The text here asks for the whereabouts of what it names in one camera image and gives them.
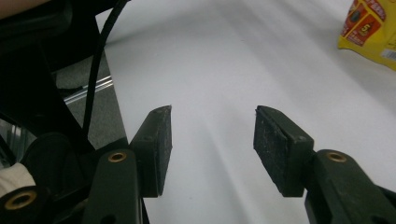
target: red label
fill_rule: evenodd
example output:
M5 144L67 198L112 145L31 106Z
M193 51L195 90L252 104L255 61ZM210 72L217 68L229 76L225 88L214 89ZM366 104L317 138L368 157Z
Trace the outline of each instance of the red label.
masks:
M346 23L344 24L343 32L341 36L346 36L346 34L367 14L367 10L364 8L363 4L359 4L357 7L354 3L349 11L349 15L346 18Z
M382 21L385 21L387 18L387 14L385 13L384 8L381 7L381 5L378 3L377 0L364 0L367 4L367 6L375 12L375 14L381 18Z
M347 36L347 39L359 46L363 46L366 40L373 35L381 23L372 15L367 16L358 26Z

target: table surface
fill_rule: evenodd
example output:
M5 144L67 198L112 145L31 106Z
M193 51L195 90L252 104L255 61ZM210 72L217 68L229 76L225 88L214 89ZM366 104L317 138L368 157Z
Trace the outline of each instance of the table surface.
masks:
M282 198L253 149L257 105L396 190L396 72L337 49L351 3L128 3L106 45L128 139L150 110L173 107L164 193L146 199L151 223L308 223L304 199Z

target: black cable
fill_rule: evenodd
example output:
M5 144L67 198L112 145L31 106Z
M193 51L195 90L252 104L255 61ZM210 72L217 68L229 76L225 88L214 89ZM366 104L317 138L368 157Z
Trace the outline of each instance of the black cable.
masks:
M95 87L96 80L98 78L99 73L99 65L102 58L102 53L105 48L105 44L108 36L110 35L111 30L113 29L114 24L117 21L117 18L121 14L123 8L129 0L119 0L116 5L110 12L105 25L102 29L102 32L99 36L98 43L96 45L95 53L93 54L92 64L91 64L91 72L90 79L88 81L88 90L87 90L87 101L85 103L85 114L84 114L84 123L82 125L82 131L86 136L88 136L88 132L90 130L91 125L91 117L92 117L92 109L93 109L93 100L95 95Z

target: snack bag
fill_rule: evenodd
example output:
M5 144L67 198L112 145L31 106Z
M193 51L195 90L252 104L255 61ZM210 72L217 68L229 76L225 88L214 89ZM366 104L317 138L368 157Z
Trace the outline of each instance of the snack bag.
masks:
M354 0L338 48L396 70L396 0Z

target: yellow snack package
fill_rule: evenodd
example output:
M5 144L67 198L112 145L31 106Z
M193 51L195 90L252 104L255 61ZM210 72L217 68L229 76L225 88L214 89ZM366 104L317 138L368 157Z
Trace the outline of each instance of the yellow snack package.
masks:
M396 0L354 0L338 48L396 70Z

